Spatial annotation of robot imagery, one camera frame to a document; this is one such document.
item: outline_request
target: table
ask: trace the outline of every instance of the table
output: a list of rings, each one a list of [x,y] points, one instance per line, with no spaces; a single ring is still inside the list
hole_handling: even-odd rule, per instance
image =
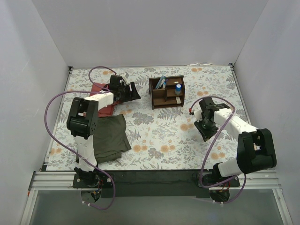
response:
[[[193,125],[195,119],[189,115],[189,107],[200,97],[214,95],[227,99],[236,107],[236,114],[247,121],[242,101],[229,66],[182,66],[182,67],[132,67],[116,68],[118,74],[127,73],[128,81],[135,82],[140,100],[117,105],[114,115],[123,114],[127,138],[132,147],[118,161],[99,164],[103,170],[156,170],[156,169],[199,169],[211,140],[204,142]],[[73,69],[67,90],[91,90],[89,69]],[[96,69],[92,79],[108,83],[111,71]],[[183,75],[186,86],[183,107],[152,110],[149,95],[149,78]],[[76,149],[73,136],[66,122],[74,97],[88,94],[67,94],[63,98],[55,137],[68,147]],[[72,171],[76,167],[76,156],[56,142],[49,148],[47,171]],[[237,142],[223,131],[211,151],[205,168],[217,162],[236,157]]]

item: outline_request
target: metal frame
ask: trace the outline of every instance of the metal frame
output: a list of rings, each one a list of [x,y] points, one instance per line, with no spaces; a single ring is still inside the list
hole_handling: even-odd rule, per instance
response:
[[[244,107],[244,110],[246,113],[246,117],[248,119],[249,124],[251,124],[249,114],[248,114],[247,108],[245,106],[245,102],[241,95],[240,87],[239,87],[237,77],[236,77],[236,74],[234,71],[234,66],[233,66],[233,64],[229,64],[229,66],[231,68],[235,83],[237,85],[237,89],[240,94],[240,98],[241,98],[241,101],[242,101],[242,104],[243,104],[243,107]],[[69,83],[71,74],[72,74],[72,69],[70,70],[69,77],[67,79],[67,83],[65,86],[65,90],[68,88],[68,83]],[[58,120],[60,117],[60,112],[63,107],[63,100],[64,100],[64,97],[62,98],[61,103],[60,103],[57,119],[56,119],[55,126],[54,126],[54,131],[56,130]],[[53,143],[53,140],[51,140],[49,148],[47,150],[47,154],[45,157],[45,165],[48,163],[49,153],[51,150],[52,143]],[[32,180],[31,180],[30,195],[27,200],[27,204],[26,204],[24,214],[23,214],[23,217],[21,220],[21,224],[25,225],[25,224],[30,223],[30,219],[31,219],[31,216],[32,216],[32,213],[34,210],[34,206],[35,206],[35,202],[36,202],[39,190],[41,190],[41,191],[42,190],[48,190],[48,191],[49,190],[53,190],[53,191],[56,191],[56,190],[66,190],[66,191],[67,190],[91,190],[91,189],[85,189],[85,188],[82,188],[82,189],[72,188],[74,174],[75,174],[75,172],[35,172],[33,174]],[[240,180],[240,183],[243,183],[244,177],[239,176],[239,180]],[[248,174],[245,189],[272,189],[279,212],[280,212],[280,215],[281,215],[281,218],[282,218],[284,224],[285,225],[293,224],[290,214],[288,212],[287,206],[285,204],[285,200],[282,195],[282,189],[281,189],[279,180],[276,176],[275,170],[263,170],[263,171]]]

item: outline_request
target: cloth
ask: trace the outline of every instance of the cloth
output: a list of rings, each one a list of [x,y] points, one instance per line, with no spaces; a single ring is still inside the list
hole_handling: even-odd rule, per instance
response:
[[[106,83],[96,83],[97,85],[103,87],[104,85],[106,85]],[[91,91],[101,91],[102,88],[97,87],[96,85],[93,84],[92,86],[92,90]],[[104,107],[103,109],[100,109],[98,111],[98,117],[107,117],[107,116],[111,116],[113,114],[113,110],[114,110],[114,106],[117,105],[117,103],[114,103],[112,105],[108,105],[107,107]]]
[[[98,119],[93,136],[94,154],[98,163],[121,158],[122,152],[131,149],[125,130],[126,121],[122,114]]]

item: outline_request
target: wooden organizer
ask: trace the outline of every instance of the wooden organizer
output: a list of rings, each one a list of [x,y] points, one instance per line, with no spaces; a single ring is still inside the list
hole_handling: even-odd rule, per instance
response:
[[[154,89],[157,85],[160,77],[149,78],[149,93],[151,95],[152,109],[167,108],[167,107],[183,107],[185,86],[183,82],[183,76],[168,76],[166,79],[165,89]],[[175,94],[175,87],[177,84],[181,84],[181,93]],[[180,104],[177,104],[176,97],[180,98]]]

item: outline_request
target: gray wall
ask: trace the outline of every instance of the gray wall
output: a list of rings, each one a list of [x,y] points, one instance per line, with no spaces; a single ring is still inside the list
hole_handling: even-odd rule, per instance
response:
[[[45,106],[63,91],[68,68],[31,0],[0,1],[0,21],[0,224],[16,225],[50,141]]]
[[[33,0],[68,66],[235,62],[267,0]]]
[[[236,62],[251,121],[273,133],[277,172],[300,224],[300,0],[269,1]]]

